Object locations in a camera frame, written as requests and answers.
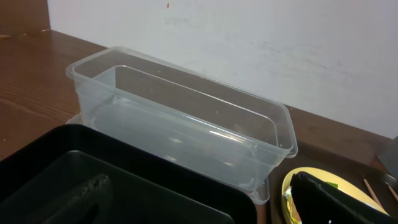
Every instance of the wooden table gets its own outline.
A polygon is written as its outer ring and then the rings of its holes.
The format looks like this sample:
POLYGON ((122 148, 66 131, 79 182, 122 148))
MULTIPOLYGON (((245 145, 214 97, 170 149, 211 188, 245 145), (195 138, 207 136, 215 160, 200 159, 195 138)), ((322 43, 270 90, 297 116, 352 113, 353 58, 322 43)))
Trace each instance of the wooden table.
MULTIPOLYGON (((0 40, 0 160, 79 113, 65 68, 103 49, 51 30, 0 40)), ((288 108, 299 152, 314 147, 386 171, 375 152, 390 139, 288 108)), ((270 219, 269 209, 257 207, 259 223, 270 219)))

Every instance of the rectangular plastic container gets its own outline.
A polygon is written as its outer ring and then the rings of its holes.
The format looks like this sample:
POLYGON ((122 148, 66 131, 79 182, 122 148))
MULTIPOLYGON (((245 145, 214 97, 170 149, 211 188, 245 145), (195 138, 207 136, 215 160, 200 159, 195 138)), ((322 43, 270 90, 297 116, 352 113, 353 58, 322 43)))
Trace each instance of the rectangular plastic container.
POLYGON ((67 68, 84 125, 243 190, 297 153, 287 108, 123 47, 67 68))

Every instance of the plate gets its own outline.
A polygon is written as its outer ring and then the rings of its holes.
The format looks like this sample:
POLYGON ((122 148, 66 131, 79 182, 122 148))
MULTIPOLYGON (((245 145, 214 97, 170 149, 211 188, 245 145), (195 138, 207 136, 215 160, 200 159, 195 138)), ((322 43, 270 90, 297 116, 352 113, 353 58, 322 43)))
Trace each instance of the plate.
POLYGON ((293 222, 290 220, 290 217, 289 217, 289 212, 287 210, 287 204, 284 199, 284 193, 290 186, 290 180, 292 179, 293 174, 296 174, 301 171, 307 172, 322 181, 327 181, 327 182, 337 184, 338 189, 341 190, 342 192, 344 192, 344 193, 350 195, 351 197, 355 198, 356 200, 359 200, 360 202, 363 202, 363 203, 369 205, 370 207, 372 207, 376 210, 379 210, 380 212, 388 215, 387 212, 384 211, 384 209, 382 207, 380 207, 380 205, 378 205, 371 197, 369 197, 362 190, 359 190, 357 187, 355 187, 353 184, 351 184, 347 180, 345 180, 335 174, 321 170, 321 169, 317 169, 317 168, 313 168, 313 167, 299 167, 299 168, 296 168, 296 169, 290 171, 285 176, 285 179, 282 183, 282 195, 281 195, 282 203, 281 204, 282 204, 282 211, 283 211, 286 223, 293 223, 293 222))

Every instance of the wooden stick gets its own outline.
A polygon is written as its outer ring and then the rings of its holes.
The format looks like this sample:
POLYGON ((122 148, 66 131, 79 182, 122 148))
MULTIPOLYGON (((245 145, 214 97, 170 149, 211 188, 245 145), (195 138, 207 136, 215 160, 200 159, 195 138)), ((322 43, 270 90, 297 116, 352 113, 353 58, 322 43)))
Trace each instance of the wooden stick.
POLYGON ((380 207, 383 207, 379 201, 379 199, 377 199, 376 195, 374 194, 371 186, 369 185, 368 181, 364 178, 363 182, 365 182, 366 188, 368 188, 368 191, 371 193, 373 200, 378 203, 380 205, 380 207))
POLYGON ((394 191, 394 189, 387 183, 385 182, 388 186, 388 189, 390 189, 391 193, 393 194, 394 198, 396 198, 397 202, 398 202, 398 195, 397 193, 394 191))

